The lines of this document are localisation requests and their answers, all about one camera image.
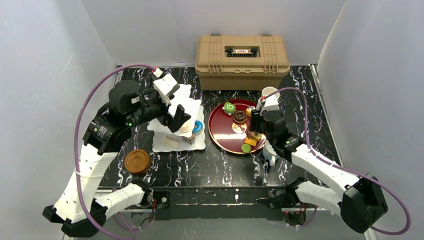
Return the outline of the chocolate glazed donut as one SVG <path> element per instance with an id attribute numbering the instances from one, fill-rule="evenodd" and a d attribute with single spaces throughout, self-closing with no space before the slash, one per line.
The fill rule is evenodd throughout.
<path id="1" fill-rule="evenodd" d="M 246 120 L 247 120 L 247 118 L 248 118 L 248 115 L 247 115 L 247 113 L 246 113 L 246 111 L 245 110 L 236 110 L 233 114 L 232 114 L 232 117 L 233 117 L 233 120 L 236 122 L 236 123 L 245 123 L 246 122 Z"/>

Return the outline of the white round cream puff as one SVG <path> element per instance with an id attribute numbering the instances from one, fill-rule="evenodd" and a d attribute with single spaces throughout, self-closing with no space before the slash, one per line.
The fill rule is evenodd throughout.
<path id="1" fill-rule="evenodd" d="M 191 132 L 193 128 L 194 128 L 193 125 L 188 120 L 180 127 L 179 131 L 182 133 L 187 133 L 187 132 Z"/>

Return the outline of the red round tray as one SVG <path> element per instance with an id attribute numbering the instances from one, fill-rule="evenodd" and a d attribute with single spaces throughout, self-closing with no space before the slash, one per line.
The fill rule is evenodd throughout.
<path id="1" fill-rule="evenodd" d="M 208 120 L 208 131 L 212 141 L 222 150 L 236 155 L 250 154 L 261 150 L 266 142 L 266 137 L 263 134 L 257 145 L 251 147 L 250 152 L 243 153 L 241 151 L 241 145 L 244 144 L 244 139 L 246 138 L 246 129 L 250 128 L 250 118 L 247 116 L 247 120 L 244 123 L 235 122 L 232 115 L 224 113 L 223 106 L 225 102 L 234 104 L 236 110 L 242 111 L 246 111 L 250 106 L 256 106 L 256 104 L 250 100 L 231 99 L 215 107 Z"/>

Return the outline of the white three-tier dessert stand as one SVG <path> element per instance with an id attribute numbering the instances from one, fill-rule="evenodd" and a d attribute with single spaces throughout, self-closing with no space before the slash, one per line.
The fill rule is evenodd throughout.
<path id="1" fill-rule="evenodd" d="M 174 114 L 176 112 L 177 105 L 181 104 L 185 108 L 185 112 L 191 115 L 190 123 L 195 125 L 195 121 L 199 120 L 204 125 L 204 107 L 202 106 L 202 101 L 200 99 L 191 98 L 191 88 L 190 84 L 181 84 L 180 88 L 174 93 L 174 98 L 171 100 L 171 106 L 169 108 L 170 112 Z M 154 119 L 150 121 L 147 126 L 149 131 L 154 132 L 153 141 L 152 141 L 152 151 L 155 153 L 161 152 L 181 152 L 181 151 L 195 151 L 195 150 L 204 150 L 206 148 L 205 139 L 206 134 L 204 129 L 202 133 L 195 135 L 195 143 L 189 145 L 182 140 L 182 137 L 190 137 L 192 131 L 189 132 L 171 132 L 167 126 L 164 126 L 160 123 L 159 119 Z M 165 136 L 169 136 L 179 143 L 177 148 L 170 148 L 162 145 L 162 140 Z"/>

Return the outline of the blue sprinkled donut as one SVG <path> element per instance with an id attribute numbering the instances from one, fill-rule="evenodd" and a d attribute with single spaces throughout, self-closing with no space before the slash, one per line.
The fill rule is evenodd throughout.
<path id="1" fill-rule="evenodd" d="M 200 121 L 200 120 L 196 120 L 194 122 L 194 128 L 192 130 L 192 134 L 193 135 L 201 134 L 203 132 L 203 130 L 204 130 L 204 124 L 203 124 L 203 122 Z"/>

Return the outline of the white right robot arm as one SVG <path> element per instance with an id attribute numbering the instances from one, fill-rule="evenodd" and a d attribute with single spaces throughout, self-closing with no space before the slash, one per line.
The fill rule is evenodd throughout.
<path id="1" fill-rule="evenodd" d="M 286 187 L 290 200 L 324 208 L 340 216 L 357 233 L 364 233 L 388 212 L 376 177 L 370 174 L 358 177 L 345 172 L 336 162 L 310 149 L 302 137 L 289 132 L 280 111 L 261 113 L 253 109 L 250 131 L 264 134 L 265 148 L 273 160 L 287 160 L 325 184 L 319 186 L 303 178 L 297 179 Z"/>

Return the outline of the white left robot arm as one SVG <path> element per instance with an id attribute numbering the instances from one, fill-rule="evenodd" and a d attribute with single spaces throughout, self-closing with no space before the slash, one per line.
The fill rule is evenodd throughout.
<path id="1" fill-rule="evenodd" d="M 142 89 L 133 80 L 122 80 L 109 91 L 109 100 L 89 123 L 74 171 L 59 200 L 43 210 L 52 223 L 61 224 L 71 238 L 96 235 L 106 220 L 120 211 L 144 203 L 150 186 L 134 180 L 125 187 L 96 197 L 107 168 L 123 144 L 132 137 L 132 128 L 152 120 L 159 121 L 172 133 L 193 119 L 184 107 L 190 101 L 190 85 L 159 79 L 153 88 Z"/>

